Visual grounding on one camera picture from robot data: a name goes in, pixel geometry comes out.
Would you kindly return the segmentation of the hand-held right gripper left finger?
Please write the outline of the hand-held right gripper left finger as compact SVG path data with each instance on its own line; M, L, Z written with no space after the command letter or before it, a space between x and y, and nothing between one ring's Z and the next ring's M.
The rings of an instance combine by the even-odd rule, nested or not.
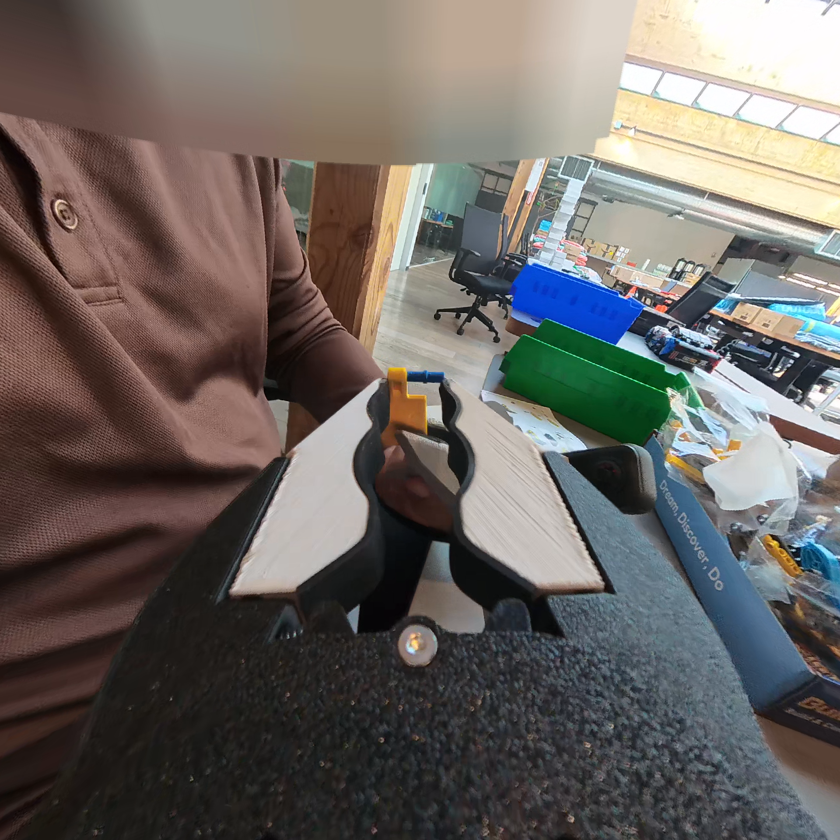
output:
M299 614L360 606L384 573L375 478L385 461L385 380L374 381L290 451L277 489L228 589L280 599Z

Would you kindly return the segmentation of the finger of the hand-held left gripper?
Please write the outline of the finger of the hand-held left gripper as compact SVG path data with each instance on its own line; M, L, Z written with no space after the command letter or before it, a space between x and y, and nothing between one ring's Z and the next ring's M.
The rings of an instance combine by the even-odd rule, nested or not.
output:
M408 474L423 480L438 499L456 499L459 479L448 463L448 445L426 435L398 429L396 442L402 449Z

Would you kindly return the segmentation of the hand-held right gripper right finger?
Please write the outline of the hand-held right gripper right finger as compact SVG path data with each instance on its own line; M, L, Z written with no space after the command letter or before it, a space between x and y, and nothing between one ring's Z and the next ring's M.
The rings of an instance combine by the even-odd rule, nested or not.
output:
M457 383L440 397L459 480L450 571L471 599L595 594L606 583L539 448Z

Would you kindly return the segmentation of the yellow curved arc beam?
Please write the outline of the yellow curved arc beam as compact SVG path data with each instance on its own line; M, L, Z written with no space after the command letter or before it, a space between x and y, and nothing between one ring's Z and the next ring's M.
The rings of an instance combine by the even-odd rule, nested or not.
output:
M408 391L406 368L391 367L386 376L390 399L389 420L381 434L384 449L397 446L396 433L427 435L427 398Z

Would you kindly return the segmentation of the blue cardboard kit box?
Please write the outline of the blue cardboard kit box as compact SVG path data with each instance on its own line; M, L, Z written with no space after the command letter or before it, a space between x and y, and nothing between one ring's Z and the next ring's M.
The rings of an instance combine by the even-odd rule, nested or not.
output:
M837 747L838 675L789 637L698 499L669 474L656 436L644 447L654 463L658 519L730 655L752 709Z

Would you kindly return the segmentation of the clear bag yellow gear parts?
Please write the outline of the clear bag yellow gear parts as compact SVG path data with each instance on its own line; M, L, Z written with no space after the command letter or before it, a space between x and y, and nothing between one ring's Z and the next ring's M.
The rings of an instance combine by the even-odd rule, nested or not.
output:
M838 456L782 438L758 397L703 372L677 378L658 430L667 475L687 484L765 601L838 621Z

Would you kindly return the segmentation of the wooden-edged background desk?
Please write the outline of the wooden-edged background desk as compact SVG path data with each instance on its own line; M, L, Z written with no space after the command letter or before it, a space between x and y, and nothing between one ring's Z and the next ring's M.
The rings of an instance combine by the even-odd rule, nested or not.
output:
M799 338L763 329L755 324L744 323L716 310L708 313L702 321L706 322L708 327L730 334L737 340L749 339L753 344L762 341L780 343L792 349L796 348L796 352L800 353L802 358L819 361L820 364L836 369L839 366L839 352L819 343L809 343Z

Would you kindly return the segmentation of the grey desk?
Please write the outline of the grey desk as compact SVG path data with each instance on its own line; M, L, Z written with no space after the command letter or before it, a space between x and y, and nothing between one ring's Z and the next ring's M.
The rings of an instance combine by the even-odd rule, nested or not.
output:
M515 337L505 332L501 343L493 343L480 336L457 337L450 332L449 321L431 321L422 325L421 339L427 344L422 351L423 361L416 367L430 371L443 371L465 386L470 393L479 394L483 388L504 392L499 384L495 356L508 350ZM653 359L644 340L635 334L625 334L618 346ZM615 440L591 430L575 421L556 415L562 425L589 447L614 445ZM646 539L656 547L681 575L686 585L688 578L666 530L655 512L632 518L633 523ZM837 747L785 728L766 718L757 722L772 750L780 769L797 791L805 807L811 811L829 838L838 838L839 830L839 750Z

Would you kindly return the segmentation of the person's left hand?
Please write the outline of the person's left hand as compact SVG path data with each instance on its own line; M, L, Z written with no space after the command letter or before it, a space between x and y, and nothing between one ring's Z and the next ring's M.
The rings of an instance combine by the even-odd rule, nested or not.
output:
M453 514L425 479L409 469L400 446L384 450L384 465L374 480L381 503L395 514L438 533L450 533Z

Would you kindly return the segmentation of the instruction booklet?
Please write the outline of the instruction booklet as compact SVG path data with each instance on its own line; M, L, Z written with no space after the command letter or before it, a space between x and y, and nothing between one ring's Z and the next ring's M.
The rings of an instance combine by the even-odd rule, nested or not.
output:
M526 435L543 453L569 454L587 449L586 443L563 426L546 406L482 390L480 400Z

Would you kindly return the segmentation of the green plastic bin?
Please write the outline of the green plastic bin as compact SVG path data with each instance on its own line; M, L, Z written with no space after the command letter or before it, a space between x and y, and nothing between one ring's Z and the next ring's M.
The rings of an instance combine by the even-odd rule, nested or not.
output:
M685 373L551 320L521 336L500 371L508 390L621 444L644 445L665 424L670 391L703 408Z

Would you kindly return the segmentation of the blue plastic bin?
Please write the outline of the blue plastic bin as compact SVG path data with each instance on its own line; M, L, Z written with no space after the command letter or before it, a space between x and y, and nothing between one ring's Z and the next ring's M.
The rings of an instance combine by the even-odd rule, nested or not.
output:
M542 265L522 268L511 284L512 314L535 322L548 319L616 344L644 310L603 284Z

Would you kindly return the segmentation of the wooden pillar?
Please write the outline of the wooden pillar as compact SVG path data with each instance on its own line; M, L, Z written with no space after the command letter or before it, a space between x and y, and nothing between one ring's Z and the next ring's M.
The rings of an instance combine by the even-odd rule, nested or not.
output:
M311 278L332 315L370 352L412 174L412 165L314 166Z

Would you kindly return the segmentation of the person's brown shirt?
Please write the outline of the person's brown shirt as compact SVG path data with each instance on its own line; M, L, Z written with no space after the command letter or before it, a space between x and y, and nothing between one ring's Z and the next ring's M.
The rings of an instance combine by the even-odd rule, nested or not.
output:
M273 157L1 117L1 822L114 655L281 453L264 394Z

